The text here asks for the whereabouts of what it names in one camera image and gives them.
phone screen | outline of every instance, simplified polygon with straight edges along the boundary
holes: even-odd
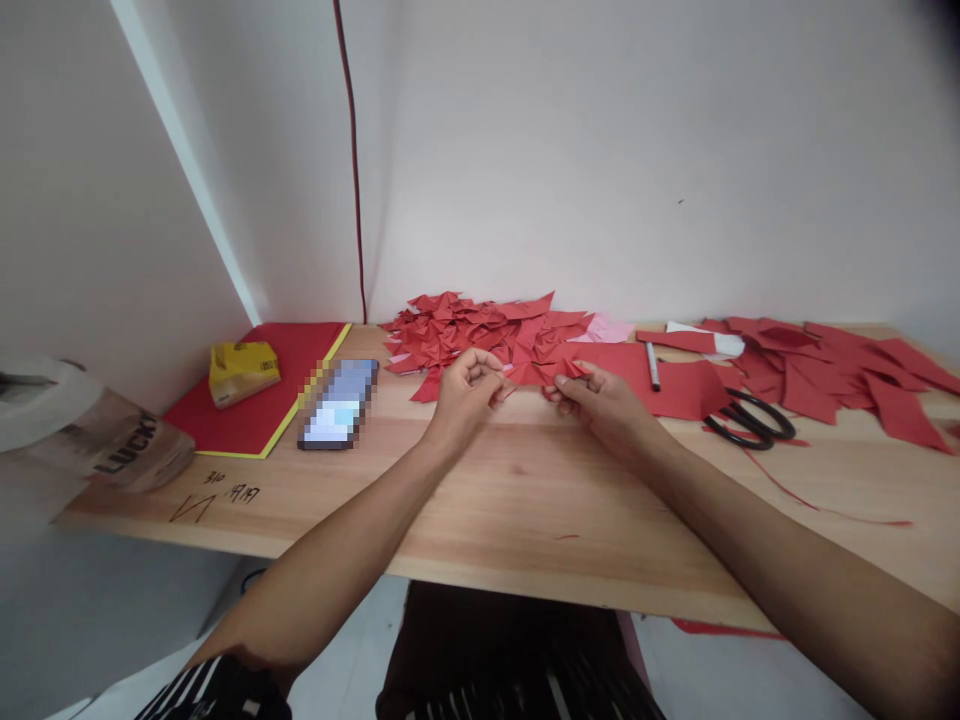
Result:
[[[377,384],[376,360],[338,360],[321,381],[297,447],[345,450],[353,447]]]

yellow notebook edge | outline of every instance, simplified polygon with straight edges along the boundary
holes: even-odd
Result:
[[[310,384],[304,389],[303,392],[297,395],[297,399],[293,403],[293,407],[287,411],[286,417],[280,421],[280,424],[277,426],[277,429],[274,431],[273,435],[267,441],[267,444],[264,446],[263,450],[259,454],[253,455],[251,453],[224,453],[217,452],[215,450],[199,450],[197,455],[209,455],[212,457],[235,457],[235,458],[245,458],[247,460],[266,460],[267,456],[273,450],[274,446],[280,442],[280,438],[283,435],[284,431],[293,422],[293,419],[297,416],[297,410],[300,407],[300,401],[306,396],[307,392],[314,385],[317,384],[317,380],[323,377],[323,373],[326,372],[327,365],[333,359],[333,356],[337,354],[337,350],[340,349],[340,346],[343,344],[343,341],[347,337],[347,333],[350,332],[350,328],[353,327],[353,323],[347,323],[343,326],[343,330],[340,331],[340,335],[337,336],[336,341],[333,345],[330,346],[330,349],[327,351],[327,354],[324,355],[323,360],[321,361],[320,367],[317,368],[320,372],[310,378]]]

tissue box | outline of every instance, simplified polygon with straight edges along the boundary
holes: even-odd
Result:
[[[280,365],[269,343],[220,343],[210,348],[210,395],[217,409],[278,382]]]

scissors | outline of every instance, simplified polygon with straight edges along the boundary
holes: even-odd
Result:
[[[792,440],[797,436],[797,429],[793,426],[789,420],[787,420],[783,413],[777,410],[775,407],[765,403],[760,398],[755,398],[753,395],[747,395],[742,393],[739,390],[733,390],[727,388],[727,392],[730,393],[734,398],[740,400],[746,400],[747,402],[756,405],[758,408],[763,410],[767,415],[772,417],[777,421],[779,428],[772,428],[769,425],[765,425],[760,422],[756,417],[751,413],[748,413],[743,409],[743,406],[740,405],[736,400],[731,401],[727,407],[720,408],[720,413],[726,415],[733,422],[735,422],[740,427],[749,430],[754,435],[757,436],[758,440],[750,440],[748,438],[740,437],[730,432],[723,425],[718,423],[711,416],[707,416],[704,419],[704,422],[713,430],[717,435],[729,440],[732,443],[740,445],[741,447],[749,448],[751,450],[769,450],[773,447],[773,441],[776,440]]]

red notebook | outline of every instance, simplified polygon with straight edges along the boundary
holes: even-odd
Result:
[[[280,363],[280,382],[217,410],[207,378],[163,419],[193,436],[200,455],[263,460],[297,414],[297,399],[350,331],[344,323],[264,323],[243,342],[267,342]]]

